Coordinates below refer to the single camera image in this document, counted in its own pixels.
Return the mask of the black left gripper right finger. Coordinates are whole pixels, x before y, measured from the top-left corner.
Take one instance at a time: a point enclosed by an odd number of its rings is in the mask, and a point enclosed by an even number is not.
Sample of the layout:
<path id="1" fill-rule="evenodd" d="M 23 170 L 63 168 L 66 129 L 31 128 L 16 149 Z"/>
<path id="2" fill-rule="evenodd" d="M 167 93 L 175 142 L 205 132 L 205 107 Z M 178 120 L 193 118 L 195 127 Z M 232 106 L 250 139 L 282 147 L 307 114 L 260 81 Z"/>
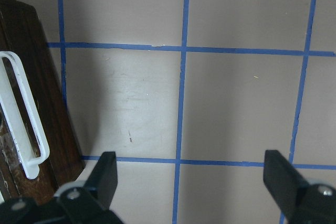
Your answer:
<path id="1" fill-rule="evenodd" d="M 335 223 L 335 187 L 304 178 L 278 150 L 266 150 L 263 182 L 287 223 Z"/>

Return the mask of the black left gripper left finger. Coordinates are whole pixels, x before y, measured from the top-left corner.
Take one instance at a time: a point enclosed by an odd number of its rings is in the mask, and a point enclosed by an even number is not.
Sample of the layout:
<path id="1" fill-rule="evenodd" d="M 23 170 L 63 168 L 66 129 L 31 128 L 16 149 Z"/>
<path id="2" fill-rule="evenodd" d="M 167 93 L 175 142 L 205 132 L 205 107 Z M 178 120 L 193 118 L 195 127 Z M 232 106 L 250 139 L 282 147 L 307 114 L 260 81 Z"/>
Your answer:
<path id="1" fill-rule="evenodd" d="M 110 205 L 118 185 L 115 152 L 104 152 L 86 180 L 69 182 L 55 193 L 64 223 L 117 223 Z"/>

